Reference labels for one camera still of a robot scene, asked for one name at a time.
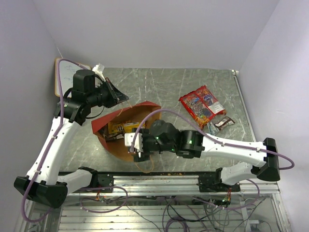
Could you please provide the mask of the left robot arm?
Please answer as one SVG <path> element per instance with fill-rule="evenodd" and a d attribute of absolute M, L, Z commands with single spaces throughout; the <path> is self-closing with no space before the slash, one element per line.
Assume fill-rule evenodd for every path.
<path fill-rule="evenodd" d="M 82 188 L 88 192 L 95 191 L 98 188 L 98 172 L 94 169 L 80 167 L 73 173 L 58 175 L 63 157 L 93 107 L 111 108 L 128 99 L 99 72 L 77 70 L 72 87 L 57 104 L 51 130 L 38 158 L 25 176 L 15 179 L 14 187 L 24 199 L 56 209 L 72 192 Z"/>

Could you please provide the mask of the yellow candy packet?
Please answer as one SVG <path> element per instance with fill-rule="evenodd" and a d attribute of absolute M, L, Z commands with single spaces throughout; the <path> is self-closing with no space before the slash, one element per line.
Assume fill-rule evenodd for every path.
<path fill-rule="evenodd" d="M 133 128 L 137 128 L 140 125 L 140 122 L 109 122 L 108 123 L 108 133 L 116 133 L 116 132 L 123 132 L 123 133 L 130 133 Z"/>

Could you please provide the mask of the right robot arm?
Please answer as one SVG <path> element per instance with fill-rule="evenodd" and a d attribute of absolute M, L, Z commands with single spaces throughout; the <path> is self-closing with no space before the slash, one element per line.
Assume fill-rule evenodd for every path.
<path fill-rule="evenodd" d="M 231 167 L 215 171 L 213 187 L 224 191 L 242 180 L 280 180 L 279 160 L 274 139 L 263 142 L 242 142 L 223 139 L 196 130 L 178 130 L 171 123 L 155 120 L 149 129 L 134 128 L 125 134 L 125 146 L 133 152 L 135 162 L 147 160 L 154 152 L 168 151 L 184 159 L 219 157 L 238 160 Z"/>

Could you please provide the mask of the red paper bag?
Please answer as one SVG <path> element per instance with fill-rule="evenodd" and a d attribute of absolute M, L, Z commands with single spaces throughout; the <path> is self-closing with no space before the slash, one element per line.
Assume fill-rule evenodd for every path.
<path fill-rule="evenodd" d="M 125 146 L 125 133 L 131 133 L 147 115 L 160 108 L 161 106 L 150 101 L 122 108 L 93 120 L 92 132 L 112 155 L 123 161 L 133 162 L 133 154 Z"/>

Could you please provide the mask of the brown chocolate bar wrapper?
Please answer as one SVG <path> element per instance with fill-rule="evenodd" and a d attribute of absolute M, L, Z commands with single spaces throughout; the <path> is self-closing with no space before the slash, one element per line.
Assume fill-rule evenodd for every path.
<path fill-rule="evenodd" d="M 228 116 L 225 116 L 221 121 L 214 124 L 218 130 L 223 130 L 225 127 L 235 124 L 235 121 Z"/>

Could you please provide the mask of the silver blue snack packet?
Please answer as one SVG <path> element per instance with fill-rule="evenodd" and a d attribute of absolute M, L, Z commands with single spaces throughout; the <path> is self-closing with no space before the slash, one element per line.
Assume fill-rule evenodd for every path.
<path fill-rule="evenodd" d="M 216 135 L 220 130 L 210 121 L 207 123 L 209 134 Z"/>

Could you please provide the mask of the large red snack bag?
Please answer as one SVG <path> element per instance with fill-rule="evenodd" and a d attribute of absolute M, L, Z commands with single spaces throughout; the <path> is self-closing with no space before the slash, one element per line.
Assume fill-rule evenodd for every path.
<path fill-rule="evenodd" d="M 203 129 L 217 115 L 225 115 L 226 110 L 206 85 L 179 98 L 179 102 Z"/>

